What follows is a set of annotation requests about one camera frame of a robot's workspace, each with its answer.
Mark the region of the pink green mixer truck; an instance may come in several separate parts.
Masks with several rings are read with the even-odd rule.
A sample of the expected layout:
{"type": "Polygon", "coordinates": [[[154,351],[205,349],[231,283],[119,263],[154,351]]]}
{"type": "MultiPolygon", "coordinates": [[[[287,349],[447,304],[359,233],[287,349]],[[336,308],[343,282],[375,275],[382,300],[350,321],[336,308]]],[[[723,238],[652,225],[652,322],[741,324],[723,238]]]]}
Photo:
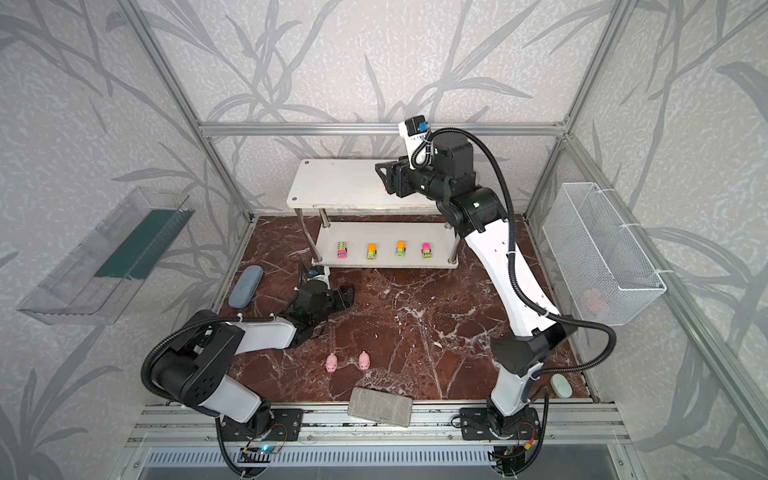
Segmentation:
{"type": "Polygon", "coordinates": [[[432,257],[432,248],[428,242],[422,244],[421,255],[423,259],[430,259],[432,257]]]}

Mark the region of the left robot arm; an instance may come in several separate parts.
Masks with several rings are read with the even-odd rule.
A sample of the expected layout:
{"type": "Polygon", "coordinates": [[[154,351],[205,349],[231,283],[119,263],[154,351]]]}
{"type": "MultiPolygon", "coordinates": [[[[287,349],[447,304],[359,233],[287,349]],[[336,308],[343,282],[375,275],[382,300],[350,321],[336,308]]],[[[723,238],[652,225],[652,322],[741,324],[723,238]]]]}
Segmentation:
{"type": "Polygon", "coordinates": [[[351,285],[331,289],[313,279],[269,318],[241,320],[201,310],[147,354],[140,370],[142,384],[150,393],[199,413],[260,428],[268,418],[268,402],[229,376],[235,358],[296,348],[331,315],[351,308],[354,299],[351,285]]]}

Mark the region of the orange green mixer truck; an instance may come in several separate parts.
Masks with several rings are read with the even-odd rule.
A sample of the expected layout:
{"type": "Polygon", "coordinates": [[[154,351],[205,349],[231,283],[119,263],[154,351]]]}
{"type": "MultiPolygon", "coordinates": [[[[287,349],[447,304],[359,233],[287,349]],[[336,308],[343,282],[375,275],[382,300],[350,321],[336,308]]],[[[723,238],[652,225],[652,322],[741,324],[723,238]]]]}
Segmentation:
{"type": "Polygon", "coordinates": [[[395,256],[397,258],[404,258],[406,255],[407,245],[405,241],[398,241],[395,250],[395,256]]]}

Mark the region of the pink green toy truck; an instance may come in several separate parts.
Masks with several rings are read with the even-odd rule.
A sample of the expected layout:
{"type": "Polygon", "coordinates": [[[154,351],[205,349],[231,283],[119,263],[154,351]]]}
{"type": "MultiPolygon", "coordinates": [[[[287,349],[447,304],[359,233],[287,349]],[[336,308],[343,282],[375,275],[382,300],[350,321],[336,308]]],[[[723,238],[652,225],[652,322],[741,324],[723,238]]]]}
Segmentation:
{"type": "Polygon", "coordinates": [[[339,241],[337,244],[337,258],[338,259],[348,258],[348,249],[344,241],[339,241]]]}

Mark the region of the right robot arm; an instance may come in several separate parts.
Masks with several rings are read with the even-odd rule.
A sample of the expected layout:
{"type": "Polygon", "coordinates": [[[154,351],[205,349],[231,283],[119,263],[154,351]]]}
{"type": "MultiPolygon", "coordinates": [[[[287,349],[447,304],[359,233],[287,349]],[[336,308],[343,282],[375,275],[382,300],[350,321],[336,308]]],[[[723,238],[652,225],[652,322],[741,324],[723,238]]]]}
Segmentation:
{"type": "Polygon", "coordinates": [[[563,315],[524,291],[517,274],[524,262],[518,257],[509,186],[482,140],[457,127],[432,130],[423,116],[401,122],[398,130],[405,155],[375,166],[386,192],[399,198],[420,194],[433,201],[481,261],[507,312],[511,331],[492,343],[500,369],[488,404],[495,429],[501,432],[520,417],[539,378],[563,371],[544,364],[564,340],[579,329],[606,335],[607,344],[596,357],[567,369],[581,372],[609,358],[617,344],[616,332],[598,322],[563,315]]]}

